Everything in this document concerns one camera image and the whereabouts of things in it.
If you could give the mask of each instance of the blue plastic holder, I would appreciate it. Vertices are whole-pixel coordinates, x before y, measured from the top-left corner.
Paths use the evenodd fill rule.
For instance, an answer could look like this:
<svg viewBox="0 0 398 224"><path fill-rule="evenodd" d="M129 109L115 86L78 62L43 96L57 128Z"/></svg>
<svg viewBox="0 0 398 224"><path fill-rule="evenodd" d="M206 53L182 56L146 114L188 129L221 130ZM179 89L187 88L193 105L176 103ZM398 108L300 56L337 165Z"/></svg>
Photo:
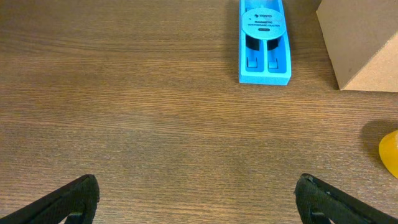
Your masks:
<svg viewBox="0 0 398 224"><path fill-rule="evenodd" d="M287 85L291 76L282 0L240 0L239 82Z"/></svg>

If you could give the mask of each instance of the tabletop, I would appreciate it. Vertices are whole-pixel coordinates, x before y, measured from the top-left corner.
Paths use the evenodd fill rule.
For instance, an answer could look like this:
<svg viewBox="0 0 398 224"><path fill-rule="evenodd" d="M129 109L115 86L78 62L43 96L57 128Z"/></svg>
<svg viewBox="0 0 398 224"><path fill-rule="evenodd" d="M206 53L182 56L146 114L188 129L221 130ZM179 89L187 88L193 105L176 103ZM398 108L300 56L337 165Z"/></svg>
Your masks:
<svg viewBox="0 0 398 224"><path fill-rule="evenodd" d="M339 91L316 10L284 1L288 86L238 83L236 0L0 3L0 217L83 174L94 223L300 223L300 174L398 217L397 93Z"/></svg>

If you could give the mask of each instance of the blue whiteboard duster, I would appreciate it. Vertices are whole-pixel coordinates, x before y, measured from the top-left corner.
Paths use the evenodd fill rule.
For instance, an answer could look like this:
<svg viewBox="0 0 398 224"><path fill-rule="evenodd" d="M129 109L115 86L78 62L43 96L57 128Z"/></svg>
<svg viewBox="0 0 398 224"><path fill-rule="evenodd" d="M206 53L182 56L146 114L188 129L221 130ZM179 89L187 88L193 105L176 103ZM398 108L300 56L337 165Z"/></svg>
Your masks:
<svg viewBox="0 0 398 224"><path fill-rule="evenodd" d="M282 0L240 0L239 82L287 85L291 76Z"/></svg>

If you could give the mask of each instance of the yellow round object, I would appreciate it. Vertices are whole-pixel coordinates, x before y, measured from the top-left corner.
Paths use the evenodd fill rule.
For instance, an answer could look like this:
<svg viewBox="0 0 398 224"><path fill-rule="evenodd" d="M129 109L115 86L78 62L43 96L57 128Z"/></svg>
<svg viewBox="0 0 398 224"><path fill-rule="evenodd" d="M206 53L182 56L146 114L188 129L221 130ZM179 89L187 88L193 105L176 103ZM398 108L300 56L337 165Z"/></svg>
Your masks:
<svg viewBox="0 0 398 224"><path fill-rule="evenodd" d="M381 140L379 153L388 171L398 178L398 131L388 134Z"/></svg>

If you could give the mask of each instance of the cardboard box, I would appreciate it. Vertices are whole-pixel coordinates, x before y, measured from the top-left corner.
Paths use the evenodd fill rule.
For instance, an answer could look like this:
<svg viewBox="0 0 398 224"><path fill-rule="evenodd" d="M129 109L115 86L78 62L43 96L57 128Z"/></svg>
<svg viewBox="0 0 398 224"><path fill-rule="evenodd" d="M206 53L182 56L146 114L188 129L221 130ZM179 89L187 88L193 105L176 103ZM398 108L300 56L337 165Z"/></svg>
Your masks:
<svg viewBox="0 0 398 224"><path fill-rule="evenodd" d="M398 92L398 1L323 0L317 14L341 90Z"/></svg>

